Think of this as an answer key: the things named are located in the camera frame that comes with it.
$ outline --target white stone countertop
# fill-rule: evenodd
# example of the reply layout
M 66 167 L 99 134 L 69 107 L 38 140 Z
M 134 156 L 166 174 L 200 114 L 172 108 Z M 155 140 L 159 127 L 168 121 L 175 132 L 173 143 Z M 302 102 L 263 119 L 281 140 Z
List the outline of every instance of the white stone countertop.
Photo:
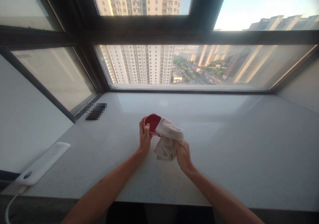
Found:
M 23 195 L 81 198 L 137 150 L 139 121 L 156 113 L 184 130 L 198 170 L 247 207 L 319 211 L 319 115 L 312 111 L 271 95 L 107 93 L 98 103 L 107 103 L 101 118 L 83 115 L 59 138 L 71 147 Z M 13 183 L 2 194 L 15 191 Z M 153 151 L 116 200 L 209 205 L 176 160 L 157 161 Z

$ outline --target white power strip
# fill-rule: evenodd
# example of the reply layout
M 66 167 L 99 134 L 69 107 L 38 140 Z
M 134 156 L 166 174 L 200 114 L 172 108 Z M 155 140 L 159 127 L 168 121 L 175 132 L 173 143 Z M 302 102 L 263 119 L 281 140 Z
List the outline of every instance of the white power strip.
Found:
M 68 143 L 57 142 L 52 145 L 37 161 L 28 167 L 17 179 L 21 185 L 32 186 L 52 167 L 68 150 Z

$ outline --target person's left hand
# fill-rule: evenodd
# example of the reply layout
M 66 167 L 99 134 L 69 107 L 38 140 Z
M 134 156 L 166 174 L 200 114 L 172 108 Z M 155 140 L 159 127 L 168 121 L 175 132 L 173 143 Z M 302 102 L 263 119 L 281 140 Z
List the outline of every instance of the person's left hand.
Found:
M 152 136 L 150 135 L 150 124 L 146 124 L 143 128 L 144 118 L 140 121 L 140 147 L 139 150 L 142 152 L 148 153 L 151 146 Z

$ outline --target forearm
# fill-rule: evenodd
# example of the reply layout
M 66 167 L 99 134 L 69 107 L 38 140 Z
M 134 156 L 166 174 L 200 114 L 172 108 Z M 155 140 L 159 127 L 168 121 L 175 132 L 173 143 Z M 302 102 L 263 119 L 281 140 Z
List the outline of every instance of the forearm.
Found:
M 227 223 L 263 223 L 229 192 L 209 180 L 195 168 L 185 172 Z
M 92 223 L 113 203 L 147 153 L 138 150 L 95 184 L 74 206 L 62 223 Z

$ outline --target blue sky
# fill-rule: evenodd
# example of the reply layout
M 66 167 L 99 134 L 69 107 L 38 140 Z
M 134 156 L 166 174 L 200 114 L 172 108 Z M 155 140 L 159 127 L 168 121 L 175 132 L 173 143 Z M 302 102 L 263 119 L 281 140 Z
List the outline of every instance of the blue sky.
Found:
M 190 0 L 182 0 L 180 14 L 188 14 Z M 240 31 L 261 18 L 319 14 L 319 0 L 224 0 L 215 29 Z

